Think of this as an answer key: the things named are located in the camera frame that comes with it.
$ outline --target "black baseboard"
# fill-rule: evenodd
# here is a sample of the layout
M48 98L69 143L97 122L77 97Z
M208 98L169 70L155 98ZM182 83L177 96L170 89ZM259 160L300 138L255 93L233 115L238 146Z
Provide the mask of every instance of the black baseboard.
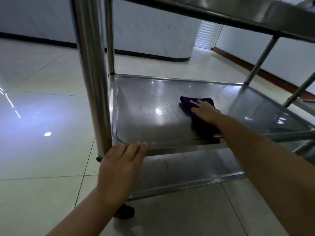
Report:
M37 38L37 37L30 37L30 36L26 36L26 35L16 35L16 34L9 34L9 33L0 32L0 38L16 39L16 40L21 40L21 41L26 41L26 42L33 42L33 43L40 43L40 44L47 44L47 45L69 47L69 48L77 49L76 43L59 41L59 40L52 40L52 39L43 39L43 38ZM142 57L142 58L148 58L148 59L172 61L172 62L186 62L190 59L190 57L188 57L188 58L172 58L172 57L165 57L165 56L160 56L160 55L151 55L151 54L144 54L144 53L126 51L126 50L116 50L116 49L115 49L115 54L130 55L130 56L136 56L136 57Z

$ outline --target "wall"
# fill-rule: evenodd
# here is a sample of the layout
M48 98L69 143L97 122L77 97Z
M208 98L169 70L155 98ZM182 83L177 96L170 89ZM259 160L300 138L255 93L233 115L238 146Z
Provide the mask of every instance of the wall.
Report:
M223 26L216 47L255 64L271 36L230 26ZM296 86L315 71L315 44L280 38L262 64L262 69ZM315 83L308 89L315 94Z
M201 21L114 0L115 48L190 57ZM75 43L68 0L0 0L0 32Z

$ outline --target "glossy floor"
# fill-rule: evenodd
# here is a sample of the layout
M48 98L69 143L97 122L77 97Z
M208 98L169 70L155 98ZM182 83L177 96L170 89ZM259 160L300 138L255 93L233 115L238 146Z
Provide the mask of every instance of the glossy floor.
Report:
M189 62L116 55L115 66L123 74L220 82L243 82L249 73L198 48ZM258 76L251 86L279 103L290 95ZM98 174L78 53L0 39L0 88L0 234L44 235L89 193ZM287 235L248 180L129 204L135 218L111 220L102 235Z

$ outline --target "stainless steel cart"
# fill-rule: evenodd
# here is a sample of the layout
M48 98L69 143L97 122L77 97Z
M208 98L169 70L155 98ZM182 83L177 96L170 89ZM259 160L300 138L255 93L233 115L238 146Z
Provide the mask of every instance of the stainless steel cart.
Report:
M315 138L315 127L286 109L315 73L282 105L249 87L279 37L315 43L315 15L276 0L127 0L178 14L273 35L243 84L120 75L114 68L113 0L70 0L94 124L98 156L118 142L149 148L129 200L244 177L224 138L201 139L179 97L212 98L224 114L276 142ZM103 30L108 53L106 71Z

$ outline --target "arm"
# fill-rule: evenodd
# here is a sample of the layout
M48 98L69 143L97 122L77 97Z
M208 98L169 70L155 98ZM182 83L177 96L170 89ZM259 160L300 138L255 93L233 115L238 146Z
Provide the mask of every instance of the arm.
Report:
M47 236L97 236L127 200L142 164L147 143L118 144L100 164L97 186Z
M224 136L247 178L290 235L314 235L315 167L207 102L192 108Z

